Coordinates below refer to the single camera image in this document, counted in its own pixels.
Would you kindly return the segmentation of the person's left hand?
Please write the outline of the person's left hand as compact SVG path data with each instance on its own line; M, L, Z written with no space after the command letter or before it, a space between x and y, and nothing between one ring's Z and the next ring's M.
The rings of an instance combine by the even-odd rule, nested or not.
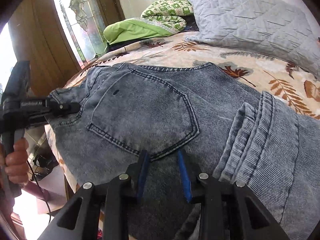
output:
M14 151L5 157L5 148L1 144L1 165L5 165L5 174L12 183L21 186L25 186L29 181L28 147L27 140L21 138L14 144Z

